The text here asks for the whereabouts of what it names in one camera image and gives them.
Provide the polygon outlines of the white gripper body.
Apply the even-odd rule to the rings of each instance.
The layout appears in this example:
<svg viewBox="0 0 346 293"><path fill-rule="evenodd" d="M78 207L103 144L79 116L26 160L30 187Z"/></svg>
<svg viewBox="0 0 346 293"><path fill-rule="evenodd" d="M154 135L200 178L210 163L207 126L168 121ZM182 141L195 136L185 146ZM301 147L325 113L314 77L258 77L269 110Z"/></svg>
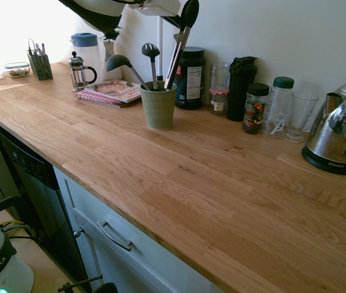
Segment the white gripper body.
<svg viewBox="0 0 346 293"><path fill-rule="evenodd" d="M139 7L139 12L152 16L175 16L178 14L181 3L179 0L150 0Z"/></svg>

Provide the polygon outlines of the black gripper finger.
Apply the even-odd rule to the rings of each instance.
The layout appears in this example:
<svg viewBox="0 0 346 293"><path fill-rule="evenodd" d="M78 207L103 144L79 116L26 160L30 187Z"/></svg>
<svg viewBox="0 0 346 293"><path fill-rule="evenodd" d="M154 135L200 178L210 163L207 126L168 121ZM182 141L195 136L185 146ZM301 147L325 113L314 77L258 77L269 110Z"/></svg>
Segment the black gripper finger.
<svg viewBox="0 0 346 293"><path fill-rule="evenodd" d="M161 18L167 21L168 23L172 24L173 26L177 27L178 29L181 28L181 17L179 15L161 16Z"/></svg>

